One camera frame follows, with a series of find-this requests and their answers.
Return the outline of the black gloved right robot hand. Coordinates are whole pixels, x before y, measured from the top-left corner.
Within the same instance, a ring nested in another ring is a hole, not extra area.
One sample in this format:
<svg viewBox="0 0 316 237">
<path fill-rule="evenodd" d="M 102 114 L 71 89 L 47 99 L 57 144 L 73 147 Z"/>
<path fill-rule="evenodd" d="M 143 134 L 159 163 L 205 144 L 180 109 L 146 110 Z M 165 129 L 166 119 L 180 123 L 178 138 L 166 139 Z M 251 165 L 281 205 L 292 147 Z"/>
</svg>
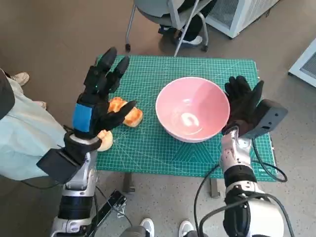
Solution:
<svg viewBox="0 0 316 237">
<path fill-rule="evenodd" d="M 245 77 L 229 77 L 225 94 L 230 104 L 230 115 L 222 135 L 237 129 L 241 137 L 254 128 L 254 112 L 261 99 L 263 85 L 264 81 L 261 80 L 252 89 Z"/>
</svg>

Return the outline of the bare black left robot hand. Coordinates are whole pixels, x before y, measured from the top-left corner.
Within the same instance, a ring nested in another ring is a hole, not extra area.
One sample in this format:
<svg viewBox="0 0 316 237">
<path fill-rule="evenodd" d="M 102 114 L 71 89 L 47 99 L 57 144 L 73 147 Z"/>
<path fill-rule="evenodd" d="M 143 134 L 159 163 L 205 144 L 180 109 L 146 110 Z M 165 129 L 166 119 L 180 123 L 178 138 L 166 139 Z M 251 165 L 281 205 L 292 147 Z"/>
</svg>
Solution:
<svg viewBox="0 0 316 237">
<path fill-rule="evenodd" d="M 102 130 L 116 128 L 136 106 L 136 101 L 130 101 L 117 112 L 108 111 L 109 94 L 118 89 L 130 60 L 125 56 L 111 71 L 116 56 L 117 49 L 109 48 L 87 72 L 83 83 L 85 89 L 77 99 L 73 115 L 74 133 L 78 138 L 92 139 Z"/>
</svg>

